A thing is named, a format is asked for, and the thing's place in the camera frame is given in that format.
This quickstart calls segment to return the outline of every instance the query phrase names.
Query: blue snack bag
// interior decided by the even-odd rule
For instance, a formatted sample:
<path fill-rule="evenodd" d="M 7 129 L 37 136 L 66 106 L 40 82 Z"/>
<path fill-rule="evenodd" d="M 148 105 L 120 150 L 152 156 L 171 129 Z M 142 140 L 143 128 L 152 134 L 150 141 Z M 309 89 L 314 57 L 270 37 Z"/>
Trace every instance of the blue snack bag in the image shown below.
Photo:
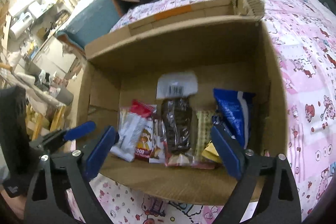
<path fill-rule="evenodd" d="M 242 148 L 246 149 L 251 131 L 251 110 L 254 93 L 235 90 L 213 89 L 223 118 L 233 129 L 232 133 Z"/>

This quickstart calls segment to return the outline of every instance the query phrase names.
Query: barcode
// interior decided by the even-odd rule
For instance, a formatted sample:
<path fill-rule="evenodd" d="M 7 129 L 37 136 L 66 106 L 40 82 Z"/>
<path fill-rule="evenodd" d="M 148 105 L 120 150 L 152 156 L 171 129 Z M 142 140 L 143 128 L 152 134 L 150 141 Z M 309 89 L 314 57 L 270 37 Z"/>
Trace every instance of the barcode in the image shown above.
<path fill-rule="evenodd" d="M 169 96 L 182 96 L 183 95 L 183 86 L 170 85 L 168 88 Z"/>

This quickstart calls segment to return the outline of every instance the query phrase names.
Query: cardboard box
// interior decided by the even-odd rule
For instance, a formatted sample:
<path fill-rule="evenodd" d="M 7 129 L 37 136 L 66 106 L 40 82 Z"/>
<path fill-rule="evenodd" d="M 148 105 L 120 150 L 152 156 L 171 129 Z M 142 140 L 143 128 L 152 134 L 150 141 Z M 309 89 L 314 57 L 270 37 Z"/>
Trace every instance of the cardboard box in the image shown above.
<path fill-rule="evenodd" d="M 249 148 L 286 153 L 286 102 L 282 78 L 260 0 L 212 0 L 168 10 L 98 38 L 85 47 L 88 65 L 80 91 L 78 122 L 90 108 L 103 108 L 98 122 L 117 123 L 120 107 L 132 99 L 157 104 L 158 78 L 193 70 L 199 91 L 194 109 L 215 109 L 213 88 L 255 92 Z M 223 205 L 236 180 L 215 170 L 167 168 L 110 154 L 101 173 L 123 185 L 181 203 Z M 263 179 L 252 200 L 259 198 Z"/>

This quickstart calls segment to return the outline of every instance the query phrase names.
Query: orange trim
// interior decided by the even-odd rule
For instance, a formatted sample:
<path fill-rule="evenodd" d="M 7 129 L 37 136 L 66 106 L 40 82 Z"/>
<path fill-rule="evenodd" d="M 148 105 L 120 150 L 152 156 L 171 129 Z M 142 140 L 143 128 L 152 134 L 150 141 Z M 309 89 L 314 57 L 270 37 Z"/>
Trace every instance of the orange trim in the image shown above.
<path fill-rule="evenodd" d="M 171 9 L 171 10 L 167 10 L 167 11 L 158 13 L 158 14 L 154 15 L 154 19 L 155 20 L 165 19 L 165 18 L 168 18 L 168 17 L 172 17 L 172 16 L 184 14 L 184 13 L 189 13 L 191 11 L 192 11 L 191 5 L 181 6 L 181 7 L 177 7 L 177 8 Z"/>

